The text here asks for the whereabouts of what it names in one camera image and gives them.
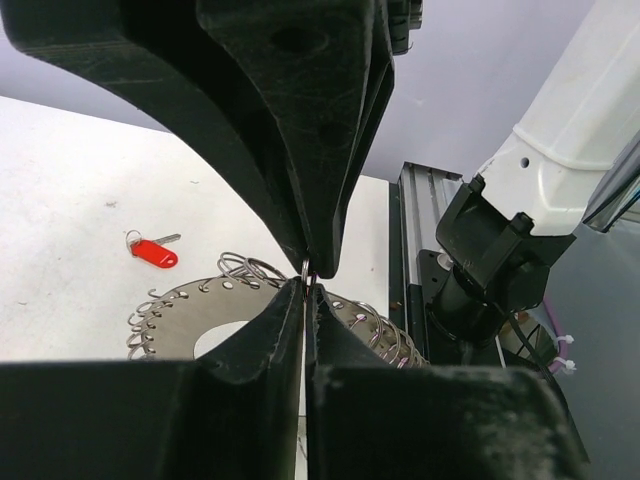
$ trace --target key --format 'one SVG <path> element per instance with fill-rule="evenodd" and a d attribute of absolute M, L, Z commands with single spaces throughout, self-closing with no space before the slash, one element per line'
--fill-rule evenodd
<path fill-rule="evenodd" d="M 156 245 L 164 245 L 166 243 L 177 242 L 182 238 L 182 235 L 179 233 L 174 233 L 173 235 L 167 235 L 166 237 L 160 237 L 157 240 L 151 240 Z"/>

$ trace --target red plastic tag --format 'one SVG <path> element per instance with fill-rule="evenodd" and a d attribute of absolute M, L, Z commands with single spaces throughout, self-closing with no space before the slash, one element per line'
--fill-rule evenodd
<path fill-rule="evenodd" d="M 150 240 L 140 240 L 131 245 L 131 253 L 160 268 L 175 267 L 178 263 L 175 253 Z"/>

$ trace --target purple cable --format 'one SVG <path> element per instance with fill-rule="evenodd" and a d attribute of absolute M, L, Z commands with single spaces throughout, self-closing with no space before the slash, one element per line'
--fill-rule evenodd
<path fill-rule="evenodd" d="M 551 322 L 551 328 L 553 329 L 554 333 L 556 334 L 556 338 L 557 337 L 562 337 L 564 336 L 564 330 L 562 329 L 562 326 L 560 325 L 560 322 L 558 321 L 558 317 L 556 316 L 556 312 L 553 309 L 553 307 L 551 306 L 551 304 L 549 303 L 549 297 L 547 297 L 545 295 L 544 300 L 542 301 L 542 304 L 544 305 L 544 309 L 547 312 L 547 316 L 549 317 L 549 321 Z M 567 360 L 569 358 L 569 345 L 567 344 L 566 341 L 562 341 L 560 340 L 558 342 L 558 355 L 559 358 L 562 358 L 563 360 Z M 551 363 L 551 365 L 549 365 L 549 371 L 552 374 L 555 374 L 558 370 L 560 370 L 562 367 L 564 367 L 564 364 L 558 360 L 555 360 Z"/>

